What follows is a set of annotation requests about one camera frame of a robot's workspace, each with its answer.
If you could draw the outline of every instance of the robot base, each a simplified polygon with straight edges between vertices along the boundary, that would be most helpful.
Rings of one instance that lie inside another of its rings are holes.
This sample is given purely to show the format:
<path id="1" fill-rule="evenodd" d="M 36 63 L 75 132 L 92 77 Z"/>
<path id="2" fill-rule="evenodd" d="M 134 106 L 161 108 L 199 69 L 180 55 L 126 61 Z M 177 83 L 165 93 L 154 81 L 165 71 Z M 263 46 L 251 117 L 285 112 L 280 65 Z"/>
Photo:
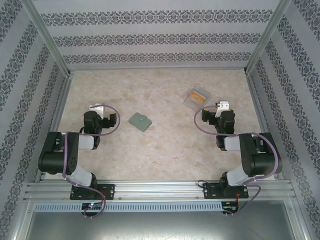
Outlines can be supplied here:
<path id="1" fill-rule="evenodd" d="M 204 199 L 247 199 L 248 189 L 245 186 L 230 186 L 227 180 L 227 172 L 222 174 L 219 183 L 204 183 Z"/>
<path id="2" fill-rule="evenodd" d="M 100 191 L 105 200 L 113 200 L 115 196 L 115 185 L 114 184 L 98 184 L 98 191 Z M 102 196 L 92 190 L 76 187 L 72 185 L 70 200 L 102 200 Z"/>

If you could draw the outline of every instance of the beige stone surface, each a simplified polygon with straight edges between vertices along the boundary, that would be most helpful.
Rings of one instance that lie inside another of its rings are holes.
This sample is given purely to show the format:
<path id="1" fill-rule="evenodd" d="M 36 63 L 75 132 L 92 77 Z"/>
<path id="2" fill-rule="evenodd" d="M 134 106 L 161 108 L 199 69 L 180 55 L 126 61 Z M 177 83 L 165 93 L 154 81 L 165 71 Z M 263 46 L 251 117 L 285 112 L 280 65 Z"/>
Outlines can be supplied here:
<path id="1" fill-rule="evenodd" d="M 235 112 L 235 133 L 260 131 L 244 71 L 203 69 L 76 71 L 59 131 L 78 132 L 89 105 L 111 105 L 120 112 L 119 129 L 101 137 L 97 150 L 78 153 L 79 164 L 98 179 L 218 179 L 237 167 L 241 156 L 239 152 L 221 151 L 215 136 L 195 127 L 194 111 L 183 102 L 196 85 L 211 93 L 210 104 L 230 102 Z M 128 122 L 135 112 L 152 120 L 145 132 Z M 197 122 L 215 132 L 200 116 Z"/>

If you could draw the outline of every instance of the purple cable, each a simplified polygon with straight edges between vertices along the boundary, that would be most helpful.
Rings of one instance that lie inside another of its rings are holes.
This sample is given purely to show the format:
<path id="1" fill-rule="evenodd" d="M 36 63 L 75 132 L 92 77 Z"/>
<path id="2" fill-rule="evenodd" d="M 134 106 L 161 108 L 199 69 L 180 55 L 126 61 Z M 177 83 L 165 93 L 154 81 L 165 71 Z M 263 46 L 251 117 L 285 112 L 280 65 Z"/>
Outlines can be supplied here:
<path id="1" fill-rule="evenodd" d="M 119 125 L 120 125 L 120 114 L 119 112 L 113 108 L 112 106 L 109 106 L 109 105 L 96 105 L 96 106 L 92 106 L 91 108 L 97 108 L 97 107 L 107 107 L 107 108 L 110 108 L 112 110 L 114 110 L 118 116 L 118 124 L 116 125 L 115 129 L 112 130 L 111 132 L 108 132 L 108 133 L 103 133 L 103 134 L 88 134 L 88 133 L 83 133 L 82 135 L 88 135 L 88 136 L 93 136 L 93 137 L 96 137 L 96 136 L 106 136 L 106 135 L 110 135 L 112 133 L 114 133 Z M 84 188 L 84 189 L 88 189 L 88 190 L 91 190 L 91 191 L 94 191 L 98 194 L 100 194 L 102 196 L 102 201 L 103 201 L 103 207 L 101 208 L 101 210 L 94 216 L 90 216 L 90 219 L 93 219 L 93 218 L 96 218 L 98 217 L 100 214 L 102 214 L 102 212 L 105 210 L 105 207 L 106 207 L 106 197 L 104 196 L 104 194 L 92 187 L 89 187 L 89 186 L 84 186 L 84 185 L 81 185 L 81 184 L 78 184 L 76 182 L 73 182 L 71 181 L 70 179 L 67 178 L 67 175 L 66 175 L 66 171 L 67 171 L 67 162 L 68 162 L 68 133 L 69 132 L 66 132 L 65 135 L 64 135 L 64 163 L 63 163 L 63 170 L 62 170 L 62 177 L 70 184 L 72 185 L 75 185 L 76 187 L 79 187 L 79 188 Z M 88 216 L 86 215 L 86 211 L 87 209 L 84 210 L 83 212 L 83 215 L 85 218 L 87 218 Z"/>
<path id="2" fill-rule="evenodd" d="M 198 113 L 200 111 L 202 111 L 203 109 L 208 109 L 208 108 L 218 108 L 219 106 L 217 105 L 213 105 L 213 106 L 205 106 L 205 107 L 202 107 L 200 108 L 198 111 L 196 111 L 196 113 L 194 114 L 194 118 L 193 118 L 193 122 L 195 124 L 195 126 L 203 133 L 205 134 L 210 134 L 210 135 L 216 135 L 216 136 L 225 136 L 225 137 L 235 137 L 235 136 L 238 136 L 239 134 L 226 134 L 226 133 L 216 133 L 216 132 L 209 132 L 209 131 L 205 131 L 203 130 L 198 124 L 197 124 L 197 121 L 196 121 L 196 117 L 198 115 Z M 266 139 L 264 136 L 262 136 L 261 134 L 259 133 L 256 133 L 256 132 L 249 132 L 249 134 L 251 135 L 256 135 L 258 137 L 260 137 L 261 139 L 263 139 L 268 145 L 269 147 L 271 148 L 272 152 L 273 152 L 273 155 L 274 155 L 274 168 L 273 170 L 266 176 L 257 176 L 257 177 L 253 177 L 251 179 L 248 179 L 247 181 L 243 182 L 243 185 L 246 185 L 248 183 L 251 183 L 252 181 L 256 181 L 257 179 L 266 179 L 266 178 L 269 178 L 271 177 L 273 174 L 275 174 L 275 172 L 277 171 L 277 168 L 278 168 L 278 164 L 279 164 L 279 160 L 278 160 L 278 155 L 277 155 L 277 151 L 276 151 L 276 148 L 271 144 L 271 142 Z M 257 187 L 259 188 L 259 190 L 256 192 L 256 194 L 250 199 L 250 201 L 243 207 L 241 208 L 238 212 L 234 213 L 233 215 L 236 215 L 238 213 L 240 213 L 243 209 L 247 208 L 248 205 L 250 203 L 252 203 L 252 201 L 258 196 L 258 194 L 260 193 L 261 191 L 261 187 L 257 184 L 255 185 L 248 185 L 248 187 Z"/>

